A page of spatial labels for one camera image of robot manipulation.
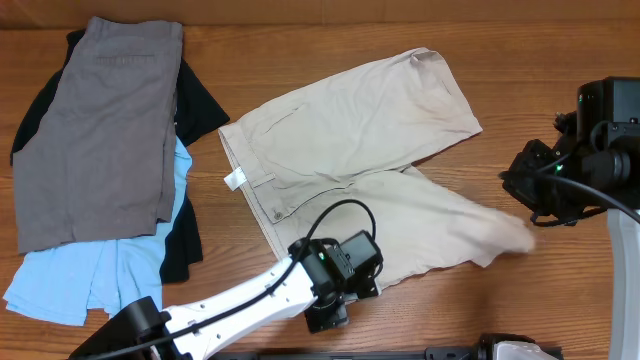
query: beige cloth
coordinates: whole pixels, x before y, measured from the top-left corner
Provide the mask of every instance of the beige cloth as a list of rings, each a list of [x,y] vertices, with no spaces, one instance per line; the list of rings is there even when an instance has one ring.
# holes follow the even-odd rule
[[[271,100],[220,128],[232,167],[278,258],[318,215],[352,198],[373,211],[381,287],[504,252],[533,249],[523,222],[426,179],[411,163],[482,131],[446,62],[424,48],[368,63]],[[342,206],[314,237],[369,229]]]

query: stack of clothes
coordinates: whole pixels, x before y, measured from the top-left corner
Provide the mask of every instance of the stack of clothes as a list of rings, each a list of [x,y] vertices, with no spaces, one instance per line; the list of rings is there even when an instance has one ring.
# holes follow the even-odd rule
[[[184,60],[182,26],[93,18],[12,148],[20,253],[7,309],[83,325],[189,278],[202,260],[186,146],[229,117]]]

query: white tag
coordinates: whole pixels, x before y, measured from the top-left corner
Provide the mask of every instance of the white tag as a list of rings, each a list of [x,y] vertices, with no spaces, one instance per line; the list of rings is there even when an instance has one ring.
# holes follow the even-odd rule
[[[231,191],[235,191],[240,185],[247,181],[247,177],[244,176],[244,171],[241,167],[236,168],[233,172],[224,178],[224,182],[227,183]]]

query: wooden table surface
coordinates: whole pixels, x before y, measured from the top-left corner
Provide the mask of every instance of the wooden table surface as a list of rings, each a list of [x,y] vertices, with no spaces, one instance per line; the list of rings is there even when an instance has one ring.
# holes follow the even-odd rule
[[[24,113],[66,51],[67,31],[0,32],[0,291],[17,255],[9,151]],[[424,46],[439,51],[484,131],[421,163],[430,179],[484,206],[527,219],[500,186],[524,144],[553,144],[553,114],[575,108],[576,89],[608,75],[640,76],[640,25],[624,21],[467,22],[351,26],[191,27],[184,56],[232,120],[265,101],[354,66]],[[204,261],[166,286],[166,305],[209,297],[275,261],[243,195],[223,182],[231,167],[217,134],[191,147],[189,196]],[[567,359],[605,359],[612,254],[605,216],[575,228],[533,229],[530,255],[503,255],[486,269],[463,264],[414,276],[375,300],[349,306],[351,324],[310,335],[304,318],[272,323],[228,350],[419,350],[470,345],[509,332],[564,347]],[[60,359],[106,320],[84,327],[0,310],[0,359]]]

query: clothing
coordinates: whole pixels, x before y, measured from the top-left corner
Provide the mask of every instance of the clothing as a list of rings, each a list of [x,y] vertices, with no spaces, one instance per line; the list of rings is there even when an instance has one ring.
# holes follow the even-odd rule
[[[274,253],[334,202],[377,220],[382,288],[436,267],[488,265],[534,240],[515,217],[427,180],[412,162],[482,131],[444,59],[424,48],[374,61],[271,100],[220,128],[242,192]],[[367,214],[336,209],[314,237],[347,239]]]
[[[4,294],[7,309],[65,325],[81,326],[87,309],[110,316],[128,304],[151,296],[162,309],[160,265],[165,238],[182,207],[192,160],[177,140],[175,199],[171,222],[158,223],[154,236],[67,244],[27,254]]]
[[[64,65],[69,62],[71,54],[84,30],[67,34],[67,56]],[[62,70],[56,72],[38,93],[16,133],[11,149],[13,153],[22,150],[24,145],[38,131],[40,121],[53,101]],[[176,83],[177,111],[174,115],[175,131],[185,146],[189,146],[200,137],[210,133],[229,121],[229,116],[200,83],[189,65],[182,59]],[[202,246],[198,224],[191,201],[186,197],[174,227],[165,240],[166,255],[160,268],[163,284],[183,282],[189,279],[189,264],[202,261]]]
[[[182,26],[92,18],[38,133],[14,154],[21,253],[154,234],[173,208]]]

